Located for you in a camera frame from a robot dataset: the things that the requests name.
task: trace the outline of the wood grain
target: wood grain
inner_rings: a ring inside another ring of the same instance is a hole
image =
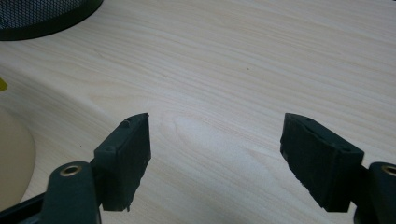
[[[55,35],[0,43],[0,104],[30,128],[34,177],[89,161],[149,112],[153,159],[104,223],[352,223],[279,153],[286,112],[396,162],[396,5],[388,0],[113,0]]]

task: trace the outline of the yellow object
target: yellow object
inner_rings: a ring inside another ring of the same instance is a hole
[[[5,91],[7,89],[7,83],[0,78],[0,91]]]

